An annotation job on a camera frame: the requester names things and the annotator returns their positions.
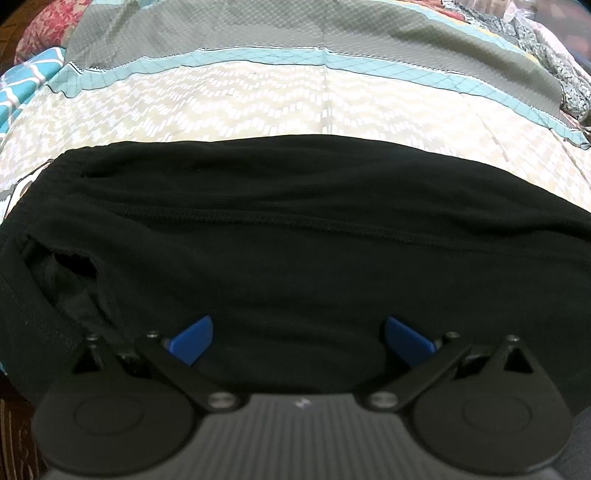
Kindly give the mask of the black pants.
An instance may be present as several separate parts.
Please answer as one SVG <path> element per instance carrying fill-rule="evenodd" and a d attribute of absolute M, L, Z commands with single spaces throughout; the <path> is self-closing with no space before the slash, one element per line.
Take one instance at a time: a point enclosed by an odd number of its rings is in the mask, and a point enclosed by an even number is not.
<path fill-rule="evenodd" d="M 504 170 L 386 142 L 283 136 L 68 151 L 1 226 L 1 362 L 37 402 L 94 332 L 172 337 L 228 389 L 332 393 L 430 340 L 521 336 L 590 403 L 590 215 Z"/>

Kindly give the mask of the beige chevron bed sheet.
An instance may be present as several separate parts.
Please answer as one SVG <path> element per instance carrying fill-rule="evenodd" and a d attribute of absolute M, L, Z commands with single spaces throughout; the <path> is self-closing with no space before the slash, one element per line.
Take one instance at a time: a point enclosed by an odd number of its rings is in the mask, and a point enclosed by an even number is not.
<path fill-rule="evenodd" d="M 589 153 L 496 101 L 322 66 L 228 62 L 134 74 L 72 98 L 40 89 L 1 145 L 1 210 L 71 149 L 290 134 L 389 141 L 478 161 L 590 205 Z"/>

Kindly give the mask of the teal lattice pattern pillow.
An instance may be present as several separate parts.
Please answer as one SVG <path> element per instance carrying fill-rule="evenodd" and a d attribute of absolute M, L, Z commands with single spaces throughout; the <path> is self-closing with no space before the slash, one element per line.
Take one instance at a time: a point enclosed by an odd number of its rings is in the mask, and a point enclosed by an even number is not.
<path fill-rule="evenodd" d="M 50 47 L 1 75 L 1 148 L 20 123 L 48 123 L 64 116 L 63 94 L 55 92 L 65 66 L 63 47 Z"/>

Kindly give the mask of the grey teal quilted blanket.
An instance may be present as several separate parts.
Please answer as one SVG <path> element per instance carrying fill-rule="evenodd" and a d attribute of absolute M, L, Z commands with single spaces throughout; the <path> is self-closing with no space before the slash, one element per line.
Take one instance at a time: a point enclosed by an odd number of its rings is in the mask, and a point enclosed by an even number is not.
<path fill-rule="evenodd" d="M 483 97 L 588 149 L 590 85 L 523 21 L 454 2 L 95 1 L 50 89 L 229 61 L 321 66 Z"/>

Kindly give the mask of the red floral quilt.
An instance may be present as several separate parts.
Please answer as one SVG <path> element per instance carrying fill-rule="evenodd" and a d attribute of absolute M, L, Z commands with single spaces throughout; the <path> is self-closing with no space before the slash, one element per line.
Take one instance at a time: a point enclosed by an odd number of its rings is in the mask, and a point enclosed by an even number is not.
<path fill-rule="evenodd" d="M 13 57 L 15 65 L 52 47 L 66 48 L 91 0 L 51 1 L 25 28 Z"/>

